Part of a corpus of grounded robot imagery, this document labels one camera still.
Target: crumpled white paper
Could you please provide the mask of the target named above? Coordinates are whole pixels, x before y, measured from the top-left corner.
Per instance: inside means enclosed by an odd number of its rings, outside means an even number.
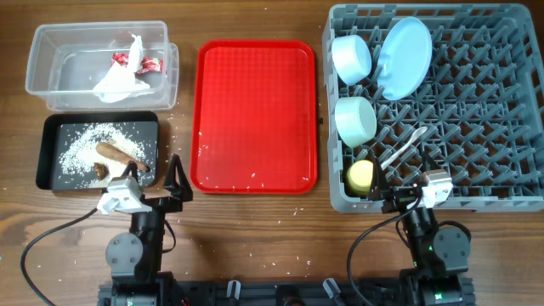
[[[120,93],[121,91],[131,91],[136,89],[148,89],[150,85],[146,82],[140,81],[134,75],[134,72],[138,71],[139,64],[144,58],[144,48],[142,47],[142,37],[135,36],[134,42],[130,46],[130,51],[128,52],[128,63],[127,66],[121,66],[119,63],[115,62],[111,66],[110,70],[102,81],[100,81],[93,88],[97,97],[102,102],[105,103],[114,103],[121,101],[128,97],[137,97],[142,94],[147,93]]]

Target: yellow cup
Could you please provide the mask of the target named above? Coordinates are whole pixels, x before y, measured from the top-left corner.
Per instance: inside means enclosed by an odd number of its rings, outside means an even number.
[[[347,180],[351,191],[367,196],[371,190],[374,164],[372,161],[357,161],[348,169]]]

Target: blue plate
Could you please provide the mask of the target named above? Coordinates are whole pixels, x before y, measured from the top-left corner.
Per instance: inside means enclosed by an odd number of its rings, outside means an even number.
[[[382,72],[378,86],[383,97],[398,100],[413,93],[423,82],[433,57],[433,43],[428,28],[415,17],[399,21],[389,32],[377,61]]]

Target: white cup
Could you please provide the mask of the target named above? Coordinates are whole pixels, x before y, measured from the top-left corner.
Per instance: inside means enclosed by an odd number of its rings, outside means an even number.
[[[334,108],[334,120],[343,142],[354,148],[376,135],[376,114],[363,97],[340,98]]]
[[[346,85],[354,85],[371,73],[371,52],[357,35],[338,37],[332,41],[332,62]]]

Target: wooden table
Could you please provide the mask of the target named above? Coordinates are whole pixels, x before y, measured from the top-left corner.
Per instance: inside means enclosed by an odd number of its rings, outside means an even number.
[[[43,231],[82,216],[99,199],[95,192],[53,194],[35,186],[43,121],[51,115],[42,100],[25,91],[26,62],[39,25],[164,20],[171,42],[179,48],[181,80],[179,104],[172,111],[158,112],[158,116],[166,120],[174,114],[170,123],[178,127],[172,131],[178,143],[170,143],[169,150],[181,148],[176,153],[188,169],[198,48],[216,38],[297,39],[314,49],[321,75],[321,33],[334,4],[325,0],[4,2],[0,6],[1,305],[39,304],[20,273],[23,248]],[[527,5],[543,42],[544,23],[539,18],[543,5]],[[345,215],[332,209],[326,163],[327,106],[321,76],[318,86],[319,113],[325,124],[319,125],[320,177],[313,190],[301,196],[213,196],[196,192],[184,212],[167,216],[178,246],[163,257],[164,270],[171,270],[180,281],[227,281],[233,277],[241,281],[323,281],[329,276],[347,279],[345,260],[355,237],[386,217]],[[164,195],[156,187],[146,192]],[[544,213],[437,212],[437,217],[459,221],[473,232],[468,275],[474,278],[479,305],[544,303]],[[125,215],[97,214],[46,238],[27,259],[32,279],[60,305],[95,304],[98,285],[111,281],[105,246],[114,235],[128,230],[128,220]],[[165,242],[168,245],[172,240],[167,237]],[[354,273],[358,276],[394,277],[410,266],[411,256],[393,226],[369,236],[354,256]]]

